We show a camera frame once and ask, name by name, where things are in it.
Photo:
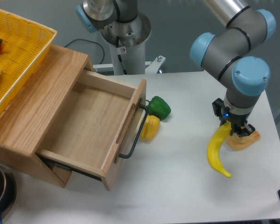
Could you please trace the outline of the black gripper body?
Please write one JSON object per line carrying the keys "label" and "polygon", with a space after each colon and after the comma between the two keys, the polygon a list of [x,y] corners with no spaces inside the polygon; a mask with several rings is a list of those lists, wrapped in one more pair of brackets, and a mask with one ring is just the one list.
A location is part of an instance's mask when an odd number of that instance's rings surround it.
{"label": "black gripper body", "polygon": [[230,135],[236,134],[235,128],[236,126],[244,126],[245,123],[247,123],[247,119],[250,115],[244,114],[244,115],[238,115],[231,111],[229,107],[226,107],[225,105],[222,108],[222,114],[224,118],[224,123],[229,121],[231,123],[231,132]]}

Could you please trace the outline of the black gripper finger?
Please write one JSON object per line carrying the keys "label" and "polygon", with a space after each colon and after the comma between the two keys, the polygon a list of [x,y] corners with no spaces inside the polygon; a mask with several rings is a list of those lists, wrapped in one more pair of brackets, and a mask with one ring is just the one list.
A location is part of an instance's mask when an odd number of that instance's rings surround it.
{"label": "black gripper finger", "polygon": [[235,133],[238,137],[250,136],[255,131],[254,126],[245,123],[244,126],[236,126]]}
{"label": "black gripper finger", "polygon": [[224,102],[220,98],[217,98],[215,101],[212,102],[213,112],[214,112],[215,116],[219,118],[220,126],[222,126],[224,124],[224,118],[223,118],[223,114],[222,114],[223,106],[224,106]]}

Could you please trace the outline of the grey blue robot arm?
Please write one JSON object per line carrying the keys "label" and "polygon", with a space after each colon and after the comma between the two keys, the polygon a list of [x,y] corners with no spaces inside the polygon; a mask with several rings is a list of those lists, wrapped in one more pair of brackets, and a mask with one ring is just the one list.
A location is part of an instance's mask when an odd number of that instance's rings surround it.
{"label": "grey blue robot arm", "polygon": [[[205,4],[226,30],[219,36],[201,34],[190,48],[190,57],[226,88],[224,99],[212,104],[214,114],[222,124],[231,123],[231,134],[246,137],[255,130],[247,119],[270,78],[267,63],[248,53],[274,34],[276,20],[269,11],[253,10],[243,0],[207,0]],[[137,1],[85,0],[76,13],[89,32],[100,31],[109,44],[115,75],[145,72],[151,24],[138,11]]]}

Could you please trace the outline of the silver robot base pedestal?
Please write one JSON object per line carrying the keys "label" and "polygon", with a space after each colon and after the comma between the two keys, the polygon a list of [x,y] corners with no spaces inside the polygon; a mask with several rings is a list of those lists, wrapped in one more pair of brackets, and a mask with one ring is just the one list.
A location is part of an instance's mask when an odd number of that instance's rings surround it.
{"label": "silver robot base pedestal", "polygon": [[141,12],[129,23],[114,21],[101,29],[109,45],[114,75],[145,73],[145,44],[150,34],[151,23]]}

